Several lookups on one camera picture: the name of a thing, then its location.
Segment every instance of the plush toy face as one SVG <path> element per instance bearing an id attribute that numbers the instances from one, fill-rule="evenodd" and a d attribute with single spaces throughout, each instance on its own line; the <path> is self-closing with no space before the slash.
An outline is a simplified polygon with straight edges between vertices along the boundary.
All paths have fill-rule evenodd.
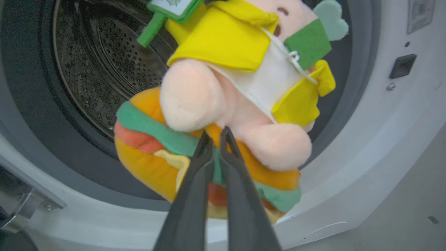
<path id="1" fill-rule="evenodd" d="M 265 12 L 279 15 L 274 35 L 282 42 L 318 17 L 301 0 L 245 0 Z"/>

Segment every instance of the plush toy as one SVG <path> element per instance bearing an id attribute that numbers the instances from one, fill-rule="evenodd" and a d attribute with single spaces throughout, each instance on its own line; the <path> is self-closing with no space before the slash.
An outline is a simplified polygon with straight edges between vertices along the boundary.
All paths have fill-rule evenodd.
<path id="1" fill-rule="evenodd" d="M 200 135 L 206 131 L 219 146 L 229 126 L 271 221 L 291 210 L 301 196 L 297 167 L 311 154 L 307 131 L 319 115 L 318 97 L 335 87 L 320 59 L 330 40 L 348 32 L 340 5 L 323 3 L 312 11 L 300 0 L 215 1 L 185 24 L 167 21 L 179 47 L 162 87 L 117 113 L 124 166 L 173 201 Z M 208 216 L 225 218 L 218 162 L 214 173 Z"/>

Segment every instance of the washing machine drum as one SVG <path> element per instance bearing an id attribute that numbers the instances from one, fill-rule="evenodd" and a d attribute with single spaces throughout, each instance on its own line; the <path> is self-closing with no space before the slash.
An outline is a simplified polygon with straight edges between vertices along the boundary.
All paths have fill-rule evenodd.
<path id="1" fill-rule="evenodd" d="M 318 2 L 306 1 L 310 7 Z M 355 0 L 339 2 L 350 25 L 350 11 L 370 11 Z M 161 85 L 177 46 L 164 29 L 149 47 L 137 43 L 152 18 L 145 5 L 145 0 L 6 1 L 0 130 L 29 161 L 72 189 L 115 205 L 167 210 L 168 202 L 121 165 L 113 143 L 117 109 Z M 326 60 L 337 88 L 318 104 L 321 115 L 310 132 L 312 159 L 360 100 L 368 82 L 364 69 L 374 60 L 371 32 L 355 29 L 332 43 Z M 355 51 L 353 39 L 361 45 Z"/>

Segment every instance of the floor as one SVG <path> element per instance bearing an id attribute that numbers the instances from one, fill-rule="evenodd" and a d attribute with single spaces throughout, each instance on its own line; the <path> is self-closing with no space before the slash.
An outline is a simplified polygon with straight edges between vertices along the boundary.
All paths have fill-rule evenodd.
<path id="1" fill-rule="evenodd" d="M 359 228 L 289 251 L 446 250 L 445 180 L 446 126 Z"/>

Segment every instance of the green felt square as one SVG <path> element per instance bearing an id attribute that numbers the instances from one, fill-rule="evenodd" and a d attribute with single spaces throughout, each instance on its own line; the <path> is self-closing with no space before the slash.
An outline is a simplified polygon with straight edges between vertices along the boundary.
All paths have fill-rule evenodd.
<path id="1" fill-rule="evenodd" d="M 286 39 L 285 45 L 289 51 L 299 53 L 299 64 L 303 70 L 307 70 L 331 51 L 330 40 L 320 19 L 314 20 Z"/>

